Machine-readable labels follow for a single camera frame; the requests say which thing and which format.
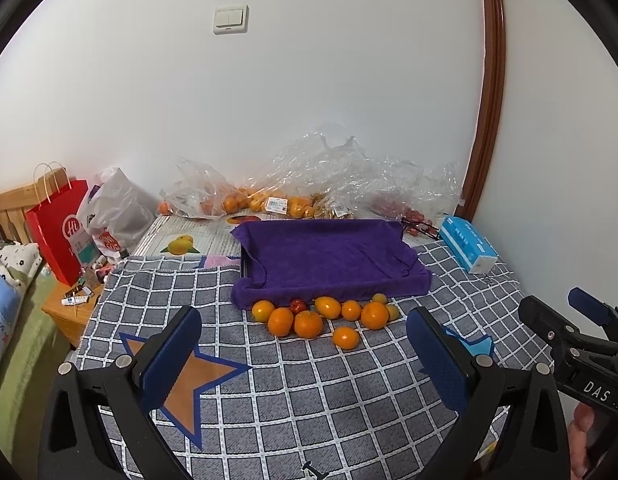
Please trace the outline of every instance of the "red fruit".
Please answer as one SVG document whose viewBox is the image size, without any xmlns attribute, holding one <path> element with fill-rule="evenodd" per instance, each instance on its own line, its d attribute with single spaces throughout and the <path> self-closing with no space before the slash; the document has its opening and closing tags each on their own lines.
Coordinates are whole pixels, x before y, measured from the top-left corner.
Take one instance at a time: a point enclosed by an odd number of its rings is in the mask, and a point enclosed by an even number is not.
<svg viewBox="0 0 618 480">
<path fill-rule="evenodd" d="M 298 312 L 302 312 L 303 310 L 307 310 L 307 304 L 304 303 L 303 300 L 291 300 L 291 303 L 289 303 L 289 309 L 295 315 Z"/>
</svg>

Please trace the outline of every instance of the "wooden bedside table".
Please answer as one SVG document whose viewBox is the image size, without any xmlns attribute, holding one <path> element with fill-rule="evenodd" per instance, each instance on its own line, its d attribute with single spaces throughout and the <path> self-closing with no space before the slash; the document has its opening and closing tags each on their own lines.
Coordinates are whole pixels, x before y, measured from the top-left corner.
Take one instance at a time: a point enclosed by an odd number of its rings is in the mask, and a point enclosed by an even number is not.
<svg viewBox="0 0 618 480">
<path fill-rule="evenodd" d="M 80 338 L 87 327 L 91 313 L 96 306 L 96 299 L 102 292 L 103 285 L 93 291 L 89 303 L 75 306 L 64 306 L 61 302 L 65 293 L 72 289 L 63 283 L 58 283 L 42 306 L 42 311 L 51 316 L 62 334 L 74 348 L 80 344 Z"/>
</svg>

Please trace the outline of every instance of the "white light switch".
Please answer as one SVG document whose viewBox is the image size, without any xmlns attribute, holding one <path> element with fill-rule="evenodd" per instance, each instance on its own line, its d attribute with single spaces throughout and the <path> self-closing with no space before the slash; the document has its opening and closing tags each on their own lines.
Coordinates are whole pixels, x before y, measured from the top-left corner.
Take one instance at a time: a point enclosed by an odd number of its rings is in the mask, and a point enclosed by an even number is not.
<svg viewBox="0 0 618 480">
<path fill-rule="evenodd" d="M 247 27 L 247 6 L 234 5 L 218 7 L 214 14 L 214 34 L 245 32 Z"/>
</svg>

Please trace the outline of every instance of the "green blanket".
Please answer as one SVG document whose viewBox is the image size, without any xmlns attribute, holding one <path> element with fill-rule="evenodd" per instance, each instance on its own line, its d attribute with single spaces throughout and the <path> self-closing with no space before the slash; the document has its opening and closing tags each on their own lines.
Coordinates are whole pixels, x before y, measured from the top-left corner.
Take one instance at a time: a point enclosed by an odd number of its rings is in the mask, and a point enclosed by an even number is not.
<svg viewBox="0 0 618 480">
<path fill-rule="evenodd" d="M 57 283 L 53 276 L 41 274 L 33 280 L 0 363 L 0 449 L 23 480 L 37 478 L 46 400 L 56 370 L 70 350 L 41 310 Z"/>
</svg>

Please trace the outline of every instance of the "silver bolt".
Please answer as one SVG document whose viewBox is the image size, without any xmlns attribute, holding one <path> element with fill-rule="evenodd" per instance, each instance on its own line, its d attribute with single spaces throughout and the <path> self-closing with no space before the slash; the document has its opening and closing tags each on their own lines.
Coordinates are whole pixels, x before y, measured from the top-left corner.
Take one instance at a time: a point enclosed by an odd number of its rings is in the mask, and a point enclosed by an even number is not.
<svg viewBox="0 0 618 480">
<path fill-rule="evenodd" d="M 538 370 L 542 375 L 549 375 L 551 369 L 544 363 L 538 363 L 535 365 L 535 369 Z"/>
<path fill-rule="evenodd" d="M 116 366 L 118 368 L 126 368 L 131 364 L 131 356 L 129 354 L 122 354 L 116 359 Z"/>
<path fill-rule="evenodd" d="M 483 368 L 489 368 L 493 364 L 493 359 L 486 354 L 478 354 L 475 361 Z"/>
<path fill-rule="evenodd" d="M 71 367 L 73 365 L 71 365 L 70 362 L 66 362 L 66 363 L 62 363 L 60 366 L 58 366 L 58 373 L 60 375 L 66 375 L 71 371 Z"/>
</svg>

